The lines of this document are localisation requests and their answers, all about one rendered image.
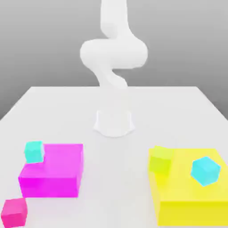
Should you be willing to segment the small lime cube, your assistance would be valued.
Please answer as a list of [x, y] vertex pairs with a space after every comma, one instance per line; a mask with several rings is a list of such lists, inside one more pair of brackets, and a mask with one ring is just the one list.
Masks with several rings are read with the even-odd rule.
[[149, 149], [149, 171], [157, 174], [168, 175], [174, 149], [154, 146]]

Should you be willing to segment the small turquoise cube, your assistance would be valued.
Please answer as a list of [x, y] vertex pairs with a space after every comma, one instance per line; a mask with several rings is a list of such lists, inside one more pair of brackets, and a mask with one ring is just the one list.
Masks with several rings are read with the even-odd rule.
[[44, 145], [42, 141], [27, 142], [24, 149], [26, 163], [41, 163], [44, 161]]

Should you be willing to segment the small cyan cube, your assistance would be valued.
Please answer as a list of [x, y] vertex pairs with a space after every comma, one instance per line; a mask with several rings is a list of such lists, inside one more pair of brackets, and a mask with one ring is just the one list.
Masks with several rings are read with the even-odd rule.
[[205, 156], [192, 162], [191, 177], [205, 187], [218, 181], [220, 171], [221, 166]]

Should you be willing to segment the small pink cube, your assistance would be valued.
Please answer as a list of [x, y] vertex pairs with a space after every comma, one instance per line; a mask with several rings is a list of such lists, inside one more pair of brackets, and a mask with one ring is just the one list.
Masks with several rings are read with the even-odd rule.
[[27, 214], [28, 207], [25, 198], [7, 199], [1, 212], [4, 228], [25, 226]]

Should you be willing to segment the large magenta box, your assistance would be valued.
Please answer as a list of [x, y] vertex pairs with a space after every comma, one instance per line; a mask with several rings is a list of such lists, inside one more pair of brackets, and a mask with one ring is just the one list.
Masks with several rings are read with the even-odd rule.
[[24, 198], [77, 198], [84, 168], [83, 144], [45, 144], [44, 161], [27, 163], [18, 181]]

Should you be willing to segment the large yellow box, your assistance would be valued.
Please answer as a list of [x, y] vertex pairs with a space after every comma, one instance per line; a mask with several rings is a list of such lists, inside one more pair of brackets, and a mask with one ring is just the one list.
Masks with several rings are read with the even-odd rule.
[[[191, 177], [191, 167], [205, 156], [221, 171], [217, 182], [203, 187]], [[175, 148], [168, 175], [150, 172], [148, 160], [148, 177], [159, 226], [228, 228], [228, 165], [216, 149]]]

